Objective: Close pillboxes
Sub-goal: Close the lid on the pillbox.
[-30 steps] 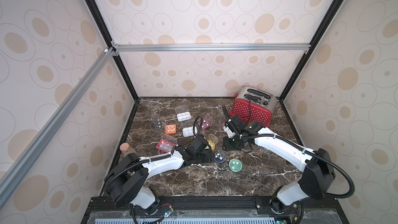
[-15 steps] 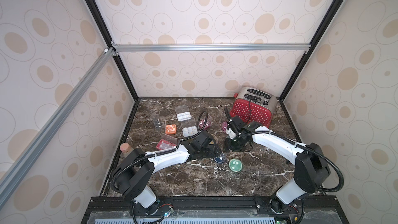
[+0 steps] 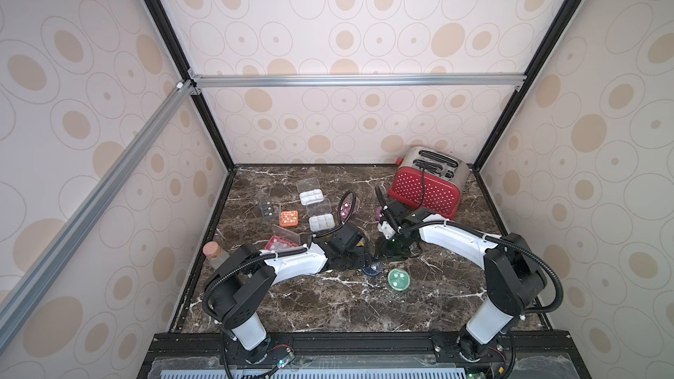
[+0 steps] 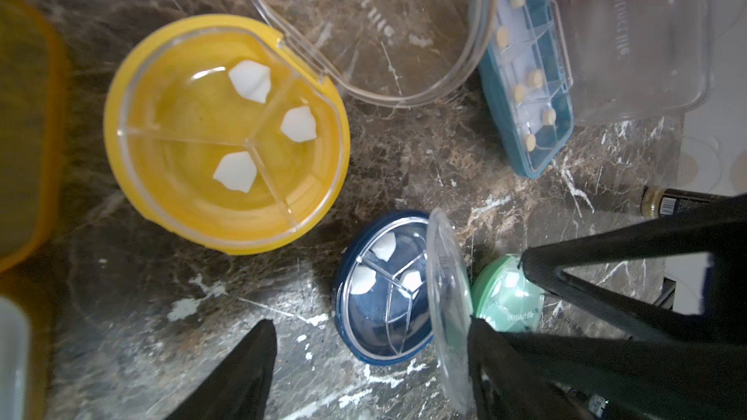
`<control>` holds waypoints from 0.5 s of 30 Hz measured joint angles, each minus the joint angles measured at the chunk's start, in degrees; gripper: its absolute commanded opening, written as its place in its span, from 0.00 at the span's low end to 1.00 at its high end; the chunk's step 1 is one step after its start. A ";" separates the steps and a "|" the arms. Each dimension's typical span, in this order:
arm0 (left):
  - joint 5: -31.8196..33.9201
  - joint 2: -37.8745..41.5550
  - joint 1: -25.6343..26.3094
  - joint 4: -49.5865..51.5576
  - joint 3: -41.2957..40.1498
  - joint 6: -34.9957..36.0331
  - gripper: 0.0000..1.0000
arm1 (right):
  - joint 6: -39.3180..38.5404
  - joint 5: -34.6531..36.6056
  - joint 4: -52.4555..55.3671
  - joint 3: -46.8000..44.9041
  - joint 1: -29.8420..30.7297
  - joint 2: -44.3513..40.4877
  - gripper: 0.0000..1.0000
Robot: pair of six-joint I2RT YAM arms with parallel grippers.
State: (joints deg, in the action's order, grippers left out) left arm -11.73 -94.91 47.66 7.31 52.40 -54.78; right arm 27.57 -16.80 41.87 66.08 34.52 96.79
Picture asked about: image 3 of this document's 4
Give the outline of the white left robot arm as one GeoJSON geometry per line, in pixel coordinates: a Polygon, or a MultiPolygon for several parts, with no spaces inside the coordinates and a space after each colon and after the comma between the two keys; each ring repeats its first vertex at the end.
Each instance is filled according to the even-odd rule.
{"type": "Polygon", "coordinates": [[[249,243],[238,247],[205,283],[203,311],[247,352],[266,351],[270,339],[257,309],[272,285],[330,270],[360,270],[372,264],[369,240],[350,221],[356,204],[356,193],[345,192],[339,208],[345,209],[346,215],[338,217],[334,227],[310,234],[297,247],[280,251],[260,250],[249,243]]]}

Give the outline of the dark blue round pillbox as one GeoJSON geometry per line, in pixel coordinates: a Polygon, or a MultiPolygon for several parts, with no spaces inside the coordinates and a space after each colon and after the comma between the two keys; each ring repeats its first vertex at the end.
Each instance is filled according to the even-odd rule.
{"type": "Polygon", "coordinates": [[[368,277],[377,277],[383,272],[383,265],[380,262],[374,262],[372,265],[363,268],[363,273],[368,277]]]}

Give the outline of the green round pillbox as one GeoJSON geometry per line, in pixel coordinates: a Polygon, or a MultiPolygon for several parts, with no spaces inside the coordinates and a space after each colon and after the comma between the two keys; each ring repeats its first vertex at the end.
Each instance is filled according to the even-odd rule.
{"type": "Polygon", "coordinates": [[[411,285],[411,276],[401,268],[394,268],[388,273],[387,281],[394,291],[406,291],[411,285]]]}

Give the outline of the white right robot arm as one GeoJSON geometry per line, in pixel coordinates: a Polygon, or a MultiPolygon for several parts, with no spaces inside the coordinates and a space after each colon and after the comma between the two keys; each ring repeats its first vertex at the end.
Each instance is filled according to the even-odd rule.
{"type": "Polygon", "coordinates": [[[522,317],[554,312],[563,303],[560,277],[521,235],[484,233],[424,207],[412,210],[395,199],[387,201],[379,187],[375,192],[381,206],[376,259],[412,259],[417,256],[414,249],[426,243],[462,256],[483,270],[487,297],[456,341],[458,353],[468,363],[480,361],[495,337],[522,317]]]}

